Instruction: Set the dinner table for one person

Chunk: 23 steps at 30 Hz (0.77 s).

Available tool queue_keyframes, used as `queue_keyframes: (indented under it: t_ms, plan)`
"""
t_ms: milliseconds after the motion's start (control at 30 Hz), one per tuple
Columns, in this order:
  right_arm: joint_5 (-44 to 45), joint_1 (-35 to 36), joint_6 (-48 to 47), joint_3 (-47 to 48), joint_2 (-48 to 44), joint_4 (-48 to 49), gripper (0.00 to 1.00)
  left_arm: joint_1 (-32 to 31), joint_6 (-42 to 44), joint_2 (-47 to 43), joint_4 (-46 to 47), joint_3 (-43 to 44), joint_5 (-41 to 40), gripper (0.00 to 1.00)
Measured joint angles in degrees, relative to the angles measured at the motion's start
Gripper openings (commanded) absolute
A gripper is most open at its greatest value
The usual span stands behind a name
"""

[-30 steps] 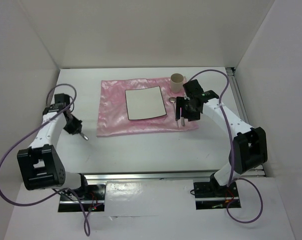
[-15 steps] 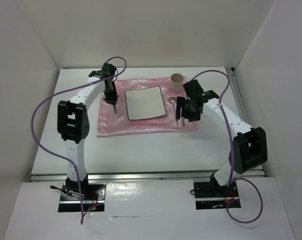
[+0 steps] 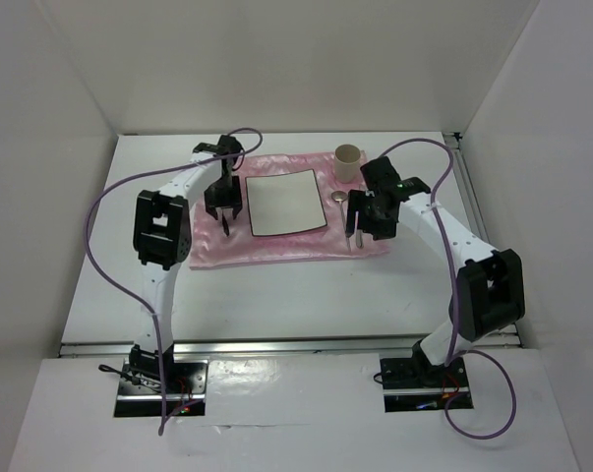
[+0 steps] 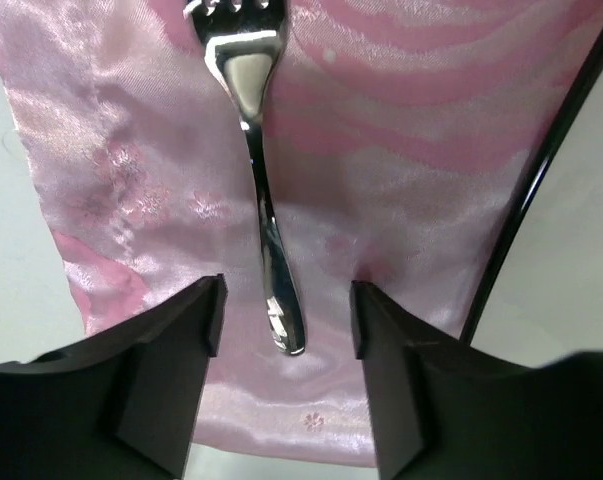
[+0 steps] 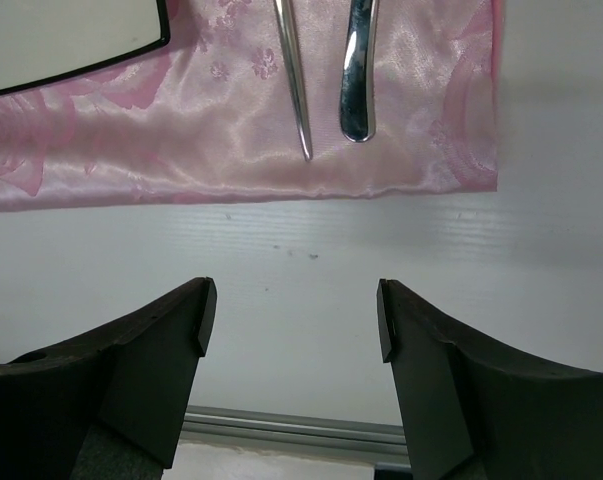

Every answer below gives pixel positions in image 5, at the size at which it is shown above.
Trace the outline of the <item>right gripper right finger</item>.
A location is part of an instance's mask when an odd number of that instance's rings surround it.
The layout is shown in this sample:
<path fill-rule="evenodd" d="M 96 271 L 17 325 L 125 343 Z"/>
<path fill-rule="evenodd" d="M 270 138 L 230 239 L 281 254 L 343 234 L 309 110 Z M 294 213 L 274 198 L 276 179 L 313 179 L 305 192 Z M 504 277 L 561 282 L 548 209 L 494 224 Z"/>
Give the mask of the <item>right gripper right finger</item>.
<path fill-rule="evenodd" d="M 381 280 L 392 369 L 417 479 L 603 479 L 603 372 L 511 347 Z"/>

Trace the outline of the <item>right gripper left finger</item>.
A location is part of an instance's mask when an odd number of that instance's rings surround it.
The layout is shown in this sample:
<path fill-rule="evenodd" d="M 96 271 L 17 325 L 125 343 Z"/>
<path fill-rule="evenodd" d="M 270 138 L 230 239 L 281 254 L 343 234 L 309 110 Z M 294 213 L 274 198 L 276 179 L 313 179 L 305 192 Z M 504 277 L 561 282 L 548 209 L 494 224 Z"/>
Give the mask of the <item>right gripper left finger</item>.
<path fill-rule="evenodd" d="M 159 479 L 171 468 L 216 286 L 0 363 L 0 479 Z"/>

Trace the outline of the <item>pink satin cloth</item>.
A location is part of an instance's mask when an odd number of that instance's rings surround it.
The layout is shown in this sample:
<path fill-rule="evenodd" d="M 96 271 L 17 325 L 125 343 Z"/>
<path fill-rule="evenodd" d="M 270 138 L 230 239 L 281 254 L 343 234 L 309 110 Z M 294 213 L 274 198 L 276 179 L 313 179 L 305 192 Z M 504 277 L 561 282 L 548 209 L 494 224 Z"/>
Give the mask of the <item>pink satin cloth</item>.
<path fill-rule="evenodd" d="M 268 1 L 171 1 L 168 47 L 0 97 L 0 212 L 371 198 L 497 186 L 499 1 L 383 1 L 376 132 L 340 129 L 350 5 L 294 5 L 313 157 Z"/>

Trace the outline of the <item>silver knife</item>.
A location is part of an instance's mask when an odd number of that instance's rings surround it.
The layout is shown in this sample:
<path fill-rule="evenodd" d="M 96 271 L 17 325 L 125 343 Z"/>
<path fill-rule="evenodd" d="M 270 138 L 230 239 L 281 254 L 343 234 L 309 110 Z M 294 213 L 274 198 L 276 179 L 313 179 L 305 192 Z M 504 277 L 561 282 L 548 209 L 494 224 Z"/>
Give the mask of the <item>silver knife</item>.
<path fill-rule="evenodd" d="M 363 143 L 376 132 L 374 110 L 374 49 L 379 2 L 350 3 L 345 54 L 339 98 L 342 134 Z"/>

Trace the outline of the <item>square white plate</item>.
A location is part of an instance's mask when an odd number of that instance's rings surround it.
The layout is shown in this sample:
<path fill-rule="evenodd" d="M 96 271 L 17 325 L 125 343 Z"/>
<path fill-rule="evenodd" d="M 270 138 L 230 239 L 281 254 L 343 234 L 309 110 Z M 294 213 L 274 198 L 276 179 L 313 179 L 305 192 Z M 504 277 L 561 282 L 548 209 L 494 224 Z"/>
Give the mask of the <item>square white plate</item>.
<path fill-rule="evenodd" d="M 0 96 L 93 72 L 169 41 L 165 1 L 0 1 Z"/>

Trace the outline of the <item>silver spoon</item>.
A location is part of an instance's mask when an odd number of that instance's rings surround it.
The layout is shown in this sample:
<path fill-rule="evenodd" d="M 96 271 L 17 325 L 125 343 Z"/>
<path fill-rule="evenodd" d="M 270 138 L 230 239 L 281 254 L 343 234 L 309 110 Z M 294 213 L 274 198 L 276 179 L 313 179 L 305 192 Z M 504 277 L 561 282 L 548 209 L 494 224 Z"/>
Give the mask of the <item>silver spoon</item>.
<path fill-rule="evenodd" d="M 313 158 L 310 117 L 294 9 L 289 0 L 274 0 L 273 4 L 300 146 L 305 160 L 310 162 Z"/>

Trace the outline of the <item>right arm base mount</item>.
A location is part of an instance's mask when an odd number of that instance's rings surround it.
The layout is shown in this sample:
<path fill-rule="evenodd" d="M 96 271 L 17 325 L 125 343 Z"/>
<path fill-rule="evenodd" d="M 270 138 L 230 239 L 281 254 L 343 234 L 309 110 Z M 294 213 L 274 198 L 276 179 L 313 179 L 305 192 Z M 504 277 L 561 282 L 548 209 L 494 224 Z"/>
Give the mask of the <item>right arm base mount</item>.
<path fill-rule="evenodd" d="M 401 465 L 377 464 L 374 467 L 374 480 L 413 480 L 409 467 Z"/>

